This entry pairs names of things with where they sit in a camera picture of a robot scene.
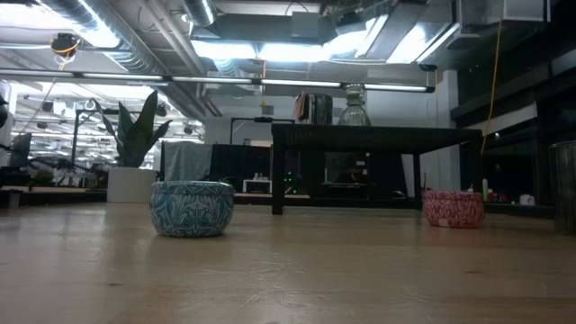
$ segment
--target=potted plant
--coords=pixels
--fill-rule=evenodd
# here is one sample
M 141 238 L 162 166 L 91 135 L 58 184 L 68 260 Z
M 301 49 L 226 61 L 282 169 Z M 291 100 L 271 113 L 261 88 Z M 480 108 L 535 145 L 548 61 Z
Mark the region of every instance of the potted plant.
M 102 106 L 92 99 L 102 115 L 106 130 L 116 139 L 118 167 L 108 172 L 108 203 L 149 203 L 156 171 L 139 169 L 144 157 L 154 144 L 168 131 L 171 121 L 154 130 L 154 117 L 158 108 L 158 92 L 148 96 L 136 121 L 122 103 L 119 105 L 118 130 L 104 116 Z

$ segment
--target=glass vase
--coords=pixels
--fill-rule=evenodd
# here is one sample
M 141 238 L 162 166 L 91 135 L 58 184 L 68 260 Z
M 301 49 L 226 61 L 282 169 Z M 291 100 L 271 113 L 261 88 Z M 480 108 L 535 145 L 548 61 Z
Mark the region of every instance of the glass vase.
M 364 109 L 364 86 L 359 84 L 346 85 L 347 108 L 340 115 L 338 125 L 371 126 L 368 113 Z

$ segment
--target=desk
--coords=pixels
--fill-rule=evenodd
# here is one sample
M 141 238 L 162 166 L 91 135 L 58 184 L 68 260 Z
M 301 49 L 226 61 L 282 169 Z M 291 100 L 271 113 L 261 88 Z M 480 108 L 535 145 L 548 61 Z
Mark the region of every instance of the desk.
M 284 176 L 286 150 L 319 150 L 327 152 L 382 152 L 411 154 L 414 159 L 415 208 L 421 209 L 420 155 L 470 143 L 468 166 L 474 170 L 473 187 L 482 191 L 482 132 L 411 127 L 359 127 L 319 125 L 272 125 L 272 214 L 284 212 Z

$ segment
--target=wall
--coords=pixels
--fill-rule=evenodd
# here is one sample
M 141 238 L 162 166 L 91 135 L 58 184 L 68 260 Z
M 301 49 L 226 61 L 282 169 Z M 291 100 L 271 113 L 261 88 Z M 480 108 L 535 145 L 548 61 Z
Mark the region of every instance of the wall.
M 207 119 L 205 123 L 206 144 L 228 144 L 230 142 L 230 118 Z M 269 123 L 255 123 L 253 121 L 234 122 L 233 144 L 242 145 L 244 139 L 272 140 Z
M 369 91 L 366 108 L 373 126 L 453 128 L 450 109 L 458 105 L 457 74 L 446 71 L 437 94 Z M 402 156 L 408 194 L 414 194 L 412 156 Z M 460 151 L 444 148 L 420 157 L 422 185 L 441 190 L 460 190 Z
M 214 96 L 211 99 L 222 114 L 226 117 L 208 118 L 205 122 L 206 144 L 228 144 L 230 142 L 230 118 L 254 118 L 262 115 L 259 96 L 244 97 L 235 99 L 231 96 Z M 274 107 L 274 115 L 269 116 L 276 119 L 292 119 L 295 98 L 290 96 L 268 96 L 264 98 L 266 104 Z M 343 98 L 334 99 L 334 107 L 346 107 L 346 100 Z M 269 123 L 255 123 L 253 121 L 234 122 L 233 144 L 243 144 L 244 139 L 251 140 L 272 140 Z

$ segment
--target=snake plant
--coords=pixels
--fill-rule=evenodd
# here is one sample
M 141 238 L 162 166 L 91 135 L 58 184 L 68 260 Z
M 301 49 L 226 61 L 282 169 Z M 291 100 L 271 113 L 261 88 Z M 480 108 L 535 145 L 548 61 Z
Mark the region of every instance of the snake plant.
M 136 121 L 132 121 L 128 109 L 122 103 L 118 103 L 120 111 L 117 131 L 104 115 L 102 106 L 94 98 L 91 100 L 102 115 L 106 130 L 116 139 L 116 149 L 120 156 L 119 167 L 140 167 L 146 154 L 161 137 L 166 135 L 170 126 L 171 121 L 167 121 L 154 130 L 154 117 L 158 108 L 157 91 L 148 96 Z

